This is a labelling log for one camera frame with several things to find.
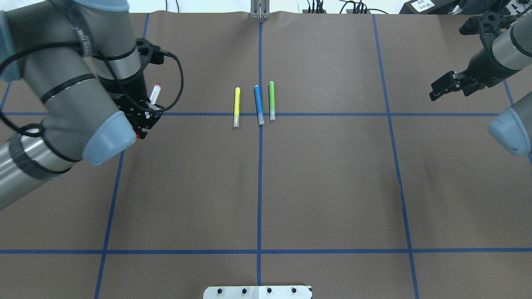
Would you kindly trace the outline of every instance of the white marker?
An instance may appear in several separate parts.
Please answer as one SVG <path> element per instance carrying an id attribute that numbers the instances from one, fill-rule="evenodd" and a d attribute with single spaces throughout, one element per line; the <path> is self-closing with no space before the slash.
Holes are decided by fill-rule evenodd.
<path id="1" fill-rule="evenodd" d="M 152 94 L 149 96 L 149 102 L 152 105 L 155 105 L 155 103 L 157 102 L 157 98 L 159 97 L 160 92 L 161 92 L 161 85 L 157 83 L 153 86 Z M 149 118 L 149 112 L 144 112 L 144 115 L 146 116 L 146 119 Z"/>

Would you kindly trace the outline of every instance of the robotic arm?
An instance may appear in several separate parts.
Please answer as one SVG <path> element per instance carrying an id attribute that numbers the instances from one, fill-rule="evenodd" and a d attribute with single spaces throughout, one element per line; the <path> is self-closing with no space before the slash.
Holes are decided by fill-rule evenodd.
<path id="1" fill-rule="evenodd" d="M 152 105 L 143 70 L 173 54 L 135 39 L 126 0 L 49 0 L 0 12 L 2 79 L 24 79 L 49 116 L 0 146 L 0 210 L 87 160 L 144 139 L 171 108 Z M 92 56 L 96 78 L 83 60 Z"/>
<path id="2" fill-rule="evenodd" d="M 469 96 L 486 86 L 499 84 L 531 64 L 532 14 L 521 16 L 519 21 L 515 22 L 516 19 L 515 16 L 503 17 L 491 11 L 482 16 L 471 17 L 460 28 L 460 33 L 480 34 L 484 48 L 471 58 L 465 71 L 448 72 L 432 83 L 430 99 L 435 101 L 447 93 L 460 90 L 465 96 Z M 494 119 L 488 125 L 488 131 L 513 155 L 530 153 L 532 93 Z"/>

